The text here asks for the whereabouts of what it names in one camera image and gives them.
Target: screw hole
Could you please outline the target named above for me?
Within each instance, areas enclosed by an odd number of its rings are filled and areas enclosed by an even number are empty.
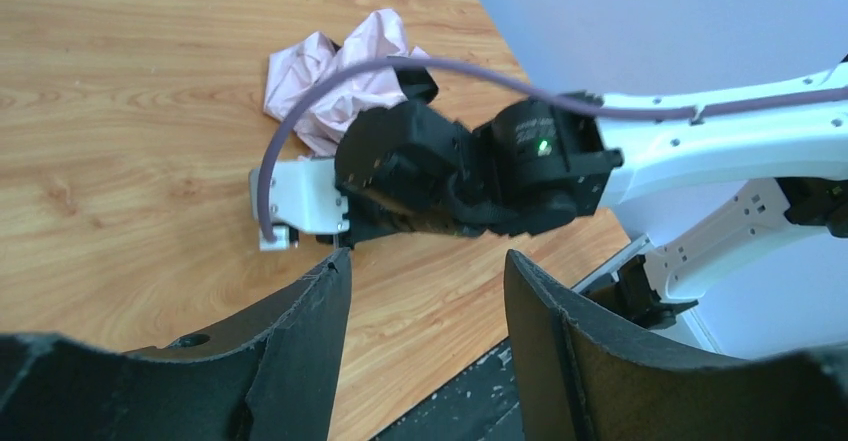
[[[208,334],[203,333],[194,333],[194,334],[186,334],[182,336],[180,339],[174,341],[169,344],[168,349],[174,348],[193,348],[195,346],[200,346],[201,344],[206,344],[209,340],[212,339]]]

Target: black mechanical part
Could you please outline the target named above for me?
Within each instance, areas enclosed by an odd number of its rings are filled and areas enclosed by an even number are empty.
[[[846,345],[710,353],[611,314],[515,251],[504,304],[528,441],[848,439]]]
[[[342,46],[330,40],[333,52],[338,53]],[[439,95],[439,85],[425,68],[394,68],[400,90],[407,99],[417,99],[427,104]]]
[[[470,140],[460,123],[420,101],[369,109],[339,144],[336,183],[359,214],[383,228],[476,237],[485,226],[463,223],[442,202],[456,175],[472,172],[462,155]]]
[[[848,181],[777,178],[789,201],[784,215],[799,226],[824,226],[835,238],[848,238]]]
[[[594,119],[535,99],[473,132],[421,101],[370,109],[336,152],[337,187],[352,206],[351,230],[339,239],[353,246],[395,232],[541,234],[593,215],[622,164]]]
[[[326,440],[350,297],[349,252],[338,250],[163,349],[2,335],[0,438]]]
[[[698,305],[688,303],[664,303],[651,288],[645,274],[645,257],[635,256],[618,270],[618,282],[612,282],[612,274],[606,274],[603,282],[593,283],[597,288],[587,290],[584,295],[607,310],[645,329],[664,329],[675,324],[678,314]]]
[[[572,93],[589,102],[599,98]],[[623,165],[607,150],[593,118],[529,98],[474,130],[486,194],[518,214],[490,226],[497,234],[537,235],[595,213],[612,170]]]

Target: cable clip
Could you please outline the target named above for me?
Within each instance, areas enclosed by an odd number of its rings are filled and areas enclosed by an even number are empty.
[[[692,106],[692,109],[695,113],[692,115],[692,118],[689,119],[690,126],[698,126],[704,124],[704,106],[703,104],[696,104]]]

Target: green led light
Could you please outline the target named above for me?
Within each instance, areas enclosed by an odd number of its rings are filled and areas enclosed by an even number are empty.
[[[553,150],[553,146],[551,146],[551,143],[549,143],[547,139],[543,139],[539,141],[539,147],[536,150],[536,155],[547,156],[551,154],[551,150]]]

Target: white bracket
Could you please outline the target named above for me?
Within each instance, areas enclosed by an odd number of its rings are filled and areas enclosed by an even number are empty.
[[[336,189],[332,158],[278,161],[271,175],[271,222],[277,242],[268,243],[260,234],[260,249],[289,248],[291,228],[304,234],[336,235],[350,229],[348,199]],[[253,218],[258,220],[257,187],[259,169],[250,172],[250,200]]]
[[[741,266],[822,232],[791,224],[789,206],[775,179],[749,181],[692,229],[645,254],[651,287],[665,302],[696,300]]]

